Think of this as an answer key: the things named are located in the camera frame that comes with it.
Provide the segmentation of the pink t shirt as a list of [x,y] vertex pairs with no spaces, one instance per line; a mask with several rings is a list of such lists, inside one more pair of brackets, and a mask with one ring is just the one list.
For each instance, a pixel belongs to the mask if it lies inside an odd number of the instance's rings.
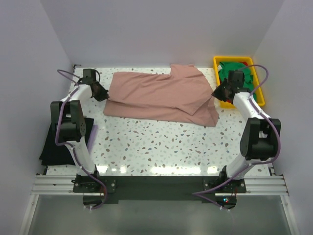
[[116,72],[103,113],[107,116],[194,123],[215,127],[213,89],[193,65],[171,65],[169,74]]

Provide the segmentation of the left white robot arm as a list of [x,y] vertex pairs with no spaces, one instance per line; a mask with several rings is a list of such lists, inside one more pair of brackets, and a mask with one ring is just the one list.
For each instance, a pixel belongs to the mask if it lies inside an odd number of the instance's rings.
[[87,126],[82,103],[90,98],[104,101],[109,98],[109,91],[100,84],[100,72],[95,69],[84,69],[82,77],[65,70],[57,72],[70,80],[74,87],[65,98],[50,104],[55,144],[67,148],[77,167],[77,176],[88,176],[98,182],[97,167],[90,157],[85,141]]

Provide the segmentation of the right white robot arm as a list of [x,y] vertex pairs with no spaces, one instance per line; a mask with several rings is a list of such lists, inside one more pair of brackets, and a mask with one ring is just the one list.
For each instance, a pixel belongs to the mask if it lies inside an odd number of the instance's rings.
[[281,121],[271,118],[260,108],[253,92],[244,87],[244,81],[245,75],[241,70],[232,70],[212,94],[220,101],[230,101],[246,121],[240,140],[240,154],[223,167],[214,189],[243,179],[256,165],[274,162],[281,151]]

